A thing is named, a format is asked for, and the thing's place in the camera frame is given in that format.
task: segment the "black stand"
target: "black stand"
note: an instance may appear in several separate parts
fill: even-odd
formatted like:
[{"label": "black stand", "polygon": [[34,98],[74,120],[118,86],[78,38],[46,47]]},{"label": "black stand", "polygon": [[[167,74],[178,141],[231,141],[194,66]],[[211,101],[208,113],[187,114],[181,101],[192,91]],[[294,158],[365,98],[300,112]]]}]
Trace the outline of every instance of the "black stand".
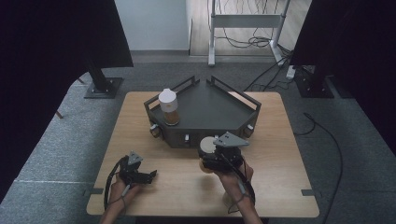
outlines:
[{"label": "black stand", "polygon": [[95,66],[86,48],[81,52],[82,60],[92,77],[92,84],[85,99],[114,99],[122,83],[122,77],[105,77],[101,68]]},{"label": "black stand", "polygon": [[332,91],[325,81],[325,71],[316,67],[314,74],[299,68],[302,72],[296,73],[294,81],[301,97],[304,98],[334,98]]},{"label": "black stand", "polygon": [[329,77],[329,80],[332,82],[338,94],[340,94],[341,98],[354,98],[353,95],[349,91],[347,91],[343,83],[337,77]]}]

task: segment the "white wall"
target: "white wall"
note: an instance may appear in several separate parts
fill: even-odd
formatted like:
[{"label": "white wall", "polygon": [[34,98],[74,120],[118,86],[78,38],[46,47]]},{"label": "white wall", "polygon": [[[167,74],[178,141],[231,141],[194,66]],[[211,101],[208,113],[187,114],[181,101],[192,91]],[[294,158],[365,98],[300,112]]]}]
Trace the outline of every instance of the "white wall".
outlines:
[{"label": "white wall", "polygon": [[129,49],[188,50],[190,48],[190,0],[115,0],[115,2]]}]

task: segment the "black cable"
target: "black cable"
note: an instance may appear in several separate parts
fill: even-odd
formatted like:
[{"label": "black cable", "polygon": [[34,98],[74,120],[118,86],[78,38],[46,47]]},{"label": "black cable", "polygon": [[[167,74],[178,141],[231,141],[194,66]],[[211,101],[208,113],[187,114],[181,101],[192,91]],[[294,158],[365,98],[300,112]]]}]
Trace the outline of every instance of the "black cable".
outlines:
[{"label": "black cable", "polygon": [[236,169],[233,164],[224,156],[224,154],[220,154],[220,156],[227,162],[227,164],[230,166],[230,168],[233,170],[234,173],[236,173],[240,180],[242,181],[242,183],[245,185],[245,187],[247,188],[247,191],[250,194],[250,199],[253,201],[253,204],[256,203],[256,194],[254,193],[254,189],[251,186],[248,178],[242,174],[242,172],[240,172],[238,169]]},{"label": "black cable", "polygon": [[311,117],[311,115],[309,115],[309,114],[307,114],[307,113],[304,113],[304,115],[305,115],[307,118],[309,118],[309,119],[312,121],[312,123],[313,123],[314,125],[312,126],[311,130],[309,130],[309,131],[306,132],[306,133],[293,133],[293,134],[296,135],[296,136],[302,136],[302,135],[310,134],[310,133],[312,133],[312,132],[315,130],[315,128],[317,127],[317,123],[316,123],[315,120]]},{"label": "black cable", "polygon": [[242,12],[241,12],[241,14],[244,14],[244,5],[245,5],[245,1],[242,0]]},{"label": "black cable", "polygon": [[[225,13],[225,7],[228,4],[228,2],[229,2],[229,0],[227,0],[227,2],[224,5],[224,13]],[[265,9],[267,8],[267,2],[268,2],[268,0],[265,0],[265,4],[264,4],[264,2],[262,1],[262,14],[264,14]],[[276,1],[276,7],[275,7],[275,12],[274,13],[276,13],[278,2],[279,2],[279,0]],[[219,12],[220,12],[220,14],[222,14],[220,0],[218,1],[218,3],[219,3],[219,5],[218,5]],[[260,13],[259,4],[257,3],[257,1],[256,1],[256,8],[258,9],[257,12]],[[209,19],[209,0],[206,0],[206,12],[207,12],[207,26],[209,27],[209,31],[212,32],[212,28],[210,27],[210,19]],[[258,29],[259,28],[257,28],[254,31],[253,37],[251,37],[248,41],[238,41],[238,40],[235,40],[235,39],[232,39],[232,38],[228,37],[227,32],[225,31],[224,27],[223,27],[223,32],[224,32],[225,36],[215,36],[215,38],[216,39],[227,39],[228,43],[231,46],[233,46],[234,48],[238,48],[238,49],[246,49],[246,48],[249,48],[251,46],[259,48],[259,49],[260,48],[265,48],[265,47],[267,47],[270,44],[270,41],[273,38],[274,28],[272,29],[272,33],[271,33],[271,37],[270,38],[264,37],[264,36],[255,36],[255,34],[256,34]],[[232,41],[235,42],[235,43],[238,43],[238,44],[246,44],[246,45],[245,46],[237,46],[234,43],[232,43]],[[292,50],[286,49],[286,48],[282,47],[279,44],[277,44],[277,46],[281,49],[281,51],[283,53],[283,56],[290,56],[290,54],[292,53]]]},{"label": "black cable", "polygon": [[260,14],[260,7],[259,7],[259,3],[260,3],[260,1],[258,2],[257,0],[255,0],[255,3],[256,3],[256,8],[257,8],[257,12],[255,12],[254,14]]},{"label": "black cable", "polygon": [[279,3],[279,0],[276,0],[276,5],[275,5],[275,10],[274,10],[274,14],[276,14],[276,9],[277,9],[277,4]]},{"label": "black cable", "polygon": [[271,78],[271,80],[268,82],[268,84],[264,86],[264,89],[262,89],[262,91],[265,91],[270,86],[270,84],[275,80],[275,78],[279,74],[280,70],[282,70],[282,68],[283,68],[283,63],[282,63],[282,65],[280,65],[279,69],[277,69],[277,72],[275,73],[273,78]]},{"label": "black cable", "polygon": [[105,210],[107,209],[107,206],[108,206],[108,191],[110,190],[111,180],[113,179],[113,176],[116,173],[117,169],[119,168],[120,162],[122,160],[123,160],[123,158],[121,158],[116,163],[116,165],[114,166],[113,170],[111,170],[110,174],[108,175],[107,182],[106,182],[106,187],[105,187],[105,197],[104,197]]},{"label": "black cable", "polygon": [[323,222],[322,223],[325,224],[327,222],[327,218],[329,217],[330,212],[332,211],[332,204],[334,202],[335,195],[338,192],[338,189],[340,187],[340,182],[341,182],[341,179],[342,179],[343,174],[344,174],[344,157],[343,157],[343,153],[341,151],[340,145],[338,144],[338,142],[335,139],[334,135],[329,130],[327,130],[325,127],[323,127],[321,124],[317,123],[310,114],[304,113],[304,115],[307,118],[309,118],[315,125],[318,125],[321,129],[323,129],[332,138],[332,140],[334,141],[334,143],[337,146],[338,154],[340,156],[340,174],[339,174],[337,182],[335,184],[335,189],[334,189],[334,192],[332,193],[332,198],[331,198],[331,200],[329,202],[329,207],[327,209],[327,213],[326,213],[325,217],[323,218]]},{"label": "black cable", "polygon": [[251,8],[250,8],[250,3],[248,0],[247,0],[247,7],[248,7],[248,10],[250,11],[250,14],[253,14],[253,12],[251,11]]},{"label": "black cable", "polygon": [[228,214],[231,214],[231,213],[238,212],[239,210],[231,211],[231,209],[233,208],[234,205],[236,205],[236,204],[242,202],[242,200],[244,200],[245,197],[248,197],[248,198],[251,200],[250,195],[247,195],[246,193],[242,194],[242,197],[241,197],[240,199],[238,199],[238,201],[233,202],[233,203],[230,205],[230,207],[228,208],[227,213],[228,213]]},{"label": "black cable", "polygon": [[277,61],[276,63],[274,63],[271,67],[269,67],[267,70],[263,71],[258,77],[254,78],[254,80],[244,89],[244,91],[247,91],[248,88],[253,85],[253,83],[255,83],[257,81],[257,79],[259,79],[260,77],[262,77],[266,72],[268,72],[269,70],[271,70],[271,68],[275,67],[278,63],[282,62],[283,60],[285,60],[285,58],[280,59],[279,61]]},{"label": "black cable", "polygon": [[242,161],[244,162],[245,176],[248,178],[248,174],[247,174],[247,162],[245,161],[244,158],[242,158]]},{"label": "black cable", "polygon": [[[289,89],[289,84],[291,82],[293,82],[293,81],[294,81],[294,79],[292,79],[291,81],[277,81],[274,86],[268,86],[268,85],[262,85],[262,84],[253,84],[253,85],[251,85],[250,90],[254,91],[253,89],[255,87],[257,87],[257,86],[259,87],[259,89],[257,91],[262,91],[262,88],[264,88],[264,87],[267,87],[268,89],[273,89],[273,88],[279,87],[280,89],[288,90]],[[286,87],[283,87],[283,86],[279,85],[278,83],[286,84]]]}]

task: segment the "gray carpet floor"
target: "gray carpet floor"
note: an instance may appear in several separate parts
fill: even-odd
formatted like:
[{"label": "gray carpet floor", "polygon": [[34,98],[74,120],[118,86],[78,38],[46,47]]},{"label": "gray carpet floor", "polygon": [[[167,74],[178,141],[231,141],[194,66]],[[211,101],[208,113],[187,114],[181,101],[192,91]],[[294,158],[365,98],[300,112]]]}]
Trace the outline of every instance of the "gray carpet floor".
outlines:
[{"label": "gray carpet floor", "polygon": [[[84,99],[87,84],[75,82],[59,111],[35,147],[20,175],[0,205],[0,223],[98,223],[100,217],[86,213],[107,144],[125,94],[129,91],[161,91],[180,80],[212,75],[238,90],[245,87],[274,62],[223,58],[208,67],[206,58],[133,56],[134,68],[103,69],[107,77],[123,77],[113,100]],[[273,68],[256,83],[266,84]],[[276,77],[285,79],[287,67]],[[327,223],[395,223],[396,158],[354,99],[301,98],[296,84],[276,87],[284,101],[291,128],[304,133],[312,122],[309,113],[337,140],[343,155],[344,172]],[[316,218],[270,218],[270,223],[323,223],[340,174],[340,155],[332,138],[317,127],[311,134],[296,136],[306,171],[318,201]],[[118,223],[134,223],[124,217]]]}]

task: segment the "hand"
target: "hand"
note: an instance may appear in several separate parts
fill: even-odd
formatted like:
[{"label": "hand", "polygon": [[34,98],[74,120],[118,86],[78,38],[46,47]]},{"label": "hand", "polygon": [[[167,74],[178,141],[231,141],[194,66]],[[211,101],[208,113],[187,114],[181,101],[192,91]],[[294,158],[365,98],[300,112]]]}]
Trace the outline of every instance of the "hand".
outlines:
[{"label": "hand", "polygon": [[111,185],[110,197],[108,199],[108,206],[106,211],[103,213],[100,223],[113,223],[117,216],[124,210],[128,205],[131,204],[134,196],[142,188],[140,185],[132,185],[126,194],[121,197],[126,186],[120,179],[119,174],[116,174],[116,182]]},{"label": "hand", "polygon": [[[246,161],[244,161],[246,165],[246,171],[245,171],[245,165],[241,165],[239,167],[239,171],[242,174],[247,175],[247,180],[250,182],[251,178],[253,177],[253,168],[251,168]],[[230,197],[233,199],[234,202],[239,201],[242,198],[242,191],[239,188],[238,184],[238,177],[237,175],[232,172],[228,174],[224,174],[222,172],[215,171],[215,174],[219,177],[221,184],[223,185],[225,191],[230,195]]]},{"label": "hand", "polygon": [[[246,178],[251,182],[253,177],[253,168],[251,168],[246,161],[244,165],[239,167],[239,171],[242,174],[246,174]],[[221,184],[223,185],[225,191],[230,195],[233,201],[236,203],[242,217],[244,218],[245,224],[262,224],[262,220],[257,214],[256,208],[254,207],[253,201],[249,197],[245,197],[239,188],[238,177],[235,173],[224,174],[222,172],[215,171],[215,174],[219,176]]]}]

